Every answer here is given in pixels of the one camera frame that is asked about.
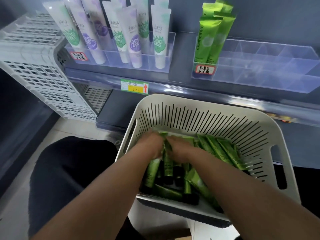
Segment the yellow price tag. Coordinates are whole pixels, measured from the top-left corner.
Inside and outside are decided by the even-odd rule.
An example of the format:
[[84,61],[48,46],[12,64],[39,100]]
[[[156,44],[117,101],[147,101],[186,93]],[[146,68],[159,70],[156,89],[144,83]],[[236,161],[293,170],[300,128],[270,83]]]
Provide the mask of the yellow price tag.
[[143,87],[139,87],[139,86],[128,86],[128,91],[130,91],[130,92],[140,92],[140,93],[143,93]]

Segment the forearm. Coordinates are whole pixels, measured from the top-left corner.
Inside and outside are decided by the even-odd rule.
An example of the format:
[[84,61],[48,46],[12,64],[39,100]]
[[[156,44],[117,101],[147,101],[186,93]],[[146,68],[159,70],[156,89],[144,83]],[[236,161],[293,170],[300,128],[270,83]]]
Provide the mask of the forearm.
[[140,145],[134,146],[58,212],[33,240],[115,239],[153,156]]
[[199,148],[189,161],[244,239],[320,237],[319,219],[266,183]]

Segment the price tag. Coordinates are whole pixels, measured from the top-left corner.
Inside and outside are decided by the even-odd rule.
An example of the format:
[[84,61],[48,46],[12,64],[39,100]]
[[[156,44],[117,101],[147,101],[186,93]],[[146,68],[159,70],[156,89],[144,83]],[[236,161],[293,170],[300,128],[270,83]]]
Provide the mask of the price tag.
[[210,65],[197,65],[195,68],[196,73],[202,73],[207,75],[212,75],[216,71],[216,66],[210,66]]
[[83,61],[88,60],[85,53],[83,53],[83,52],[71,51],[70,54],[74,60],[83,60]]
[[143,81],[121,79],[121,90],[140,94],[149,94],[149,83]]

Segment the floor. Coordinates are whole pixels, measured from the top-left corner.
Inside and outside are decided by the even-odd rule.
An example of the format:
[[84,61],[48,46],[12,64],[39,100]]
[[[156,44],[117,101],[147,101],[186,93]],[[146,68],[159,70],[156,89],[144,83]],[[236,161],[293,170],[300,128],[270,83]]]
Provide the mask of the floor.
[[[29,181],[34,165],[44,148],[64,137],[77,137],[104,140],[109,131],[97,129],[95,123],[59,119],[48,133],[29,161],[0,198],[0,240],[28,239],[28,198]],[[233,240],[238,232],[233,226],[226,229],[209,226],[194,220],[150,208],[135,200],[129,218],[132,225],[142,234],[158,230],[190,228],[192,239]]]

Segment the clear plastic organizer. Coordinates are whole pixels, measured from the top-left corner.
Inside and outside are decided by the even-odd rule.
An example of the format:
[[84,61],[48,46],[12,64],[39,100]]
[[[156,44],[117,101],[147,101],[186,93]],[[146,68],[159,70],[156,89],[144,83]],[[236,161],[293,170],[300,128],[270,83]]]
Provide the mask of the clear plastic organizer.
[[[109,33],[111,34],[111,37],[112,37],[112,44],[109,45],[109,47],[103,50],[102,52],[100,50],[90,50],[88,49],[88,47],[73,48],[69,43],[65,46],[65,48],[71,54],[75,62],[79,64],[129,68],[129,69],[138,69],[138,70],[146,70],[146,71],[165,72],[165,73],[169,72],[176,33],[169,32],[167,53],[165,56],[158,56],[158,55],[155,55],[154,44],[153,44],[153,32],[150,31],[149,53],[141,54],[142,66],[140,68],[133,67],[129,52],[124,52],[122,54],[119,53],[116,43],[114,41],[111,29],[109,29]],[[106,62],[103,64],[97,64],[92,54],[100,57],[105,56]],[[120,55],[125,55],[129,63],[123,63]],[[156,62],[155,62],[155,59],[160,57],[164,57],[165,59],[165,65],[164,65],[164,68],[162,69],[158,69],[156,67]]]
[[226,39],[218,63],[194,62],[192,78],[309,93],[320,60],[310,46]]

